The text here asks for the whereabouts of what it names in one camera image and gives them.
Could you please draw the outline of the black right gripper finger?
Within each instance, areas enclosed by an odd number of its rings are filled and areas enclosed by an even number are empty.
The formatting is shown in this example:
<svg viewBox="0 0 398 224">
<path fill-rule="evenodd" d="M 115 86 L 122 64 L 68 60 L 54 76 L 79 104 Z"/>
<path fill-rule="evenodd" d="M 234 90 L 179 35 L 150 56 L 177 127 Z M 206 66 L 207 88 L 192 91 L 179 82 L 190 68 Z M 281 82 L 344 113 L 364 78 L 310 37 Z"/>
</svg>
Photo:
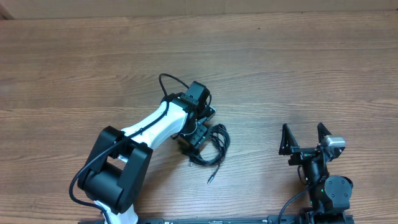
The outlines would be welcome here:
<svg viewBox="0 0 398 224">
<path fill-rule="evenodd" d="M 282 126 L 282 138 L 279 147 L 279 155 L 288 156 L 300 149 L 287 123 Z"/>
<path fill-rule="evenodd" d="M 325 127 L 323 123 L 318 123 L 317 131 L 318 131 L 318 142 L 320 144 L 326 144 L 328 138 L 331 136 L 331 132 L 329 132 L 329 130 Z"/>
</svg>

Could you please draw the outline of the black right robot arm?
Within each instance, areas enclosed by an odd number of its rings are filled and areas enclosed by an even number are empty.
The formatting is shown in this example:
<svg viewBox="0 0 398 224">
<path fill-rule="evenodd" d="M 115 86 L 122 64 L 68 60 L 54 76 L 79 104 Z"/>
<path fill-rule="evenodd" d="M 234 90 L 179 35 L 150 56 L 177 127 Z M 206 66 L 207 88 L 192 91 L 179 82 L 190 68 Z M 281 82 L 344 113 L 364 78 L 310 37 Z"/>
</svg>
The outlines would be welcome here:
<svg viewBox="0 0 398 224">
<path fill-rule="evenodd" d="M 318 144 L 304 148 L 299 146 L 288 124 L 283 124 L 279 154 L 290 157 L 290 166 L 302 168 L 307 192 L 317 214 L 343 213 L 349 209 L 353 183 L 347 177 L 330 175 L 326 164 L 339 158 L 346 141 L 329 132 L 323 123 L 317 125 L 317 131 Z"/>
</svg>

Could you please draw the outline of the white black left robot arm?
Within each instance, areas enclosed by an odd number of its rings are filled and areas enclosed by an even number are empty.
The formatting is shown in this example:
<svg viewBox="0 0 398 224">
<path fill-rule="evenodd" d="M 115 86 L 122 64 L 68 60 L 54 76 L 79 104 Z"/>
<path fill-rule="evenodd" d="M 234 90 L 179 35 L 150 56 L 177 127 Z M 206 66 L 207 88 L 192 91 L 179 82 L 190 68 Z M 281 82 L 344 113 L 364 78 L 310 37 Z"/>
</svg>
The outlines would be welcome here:
<svg viewBox="0 0 398 224">
<path fill-rule="evenodd" d="M 170 94 L 159 108 L 141 122 L 118 130 L 104 128 L 85 165 L 70 184 L 70 198 L 79 203 L 73 188 L 90 199 L 87 207 L 99 209 L 103 223 L 137 223 L 134 203 L 141 191 L 154 149 L 167 138 L 182 138 L 182 152 L 191 161 L 203 162 L 200 148 L 211 129 L 205 122 L 216 110 L 207 90 Z"/>
</svg>

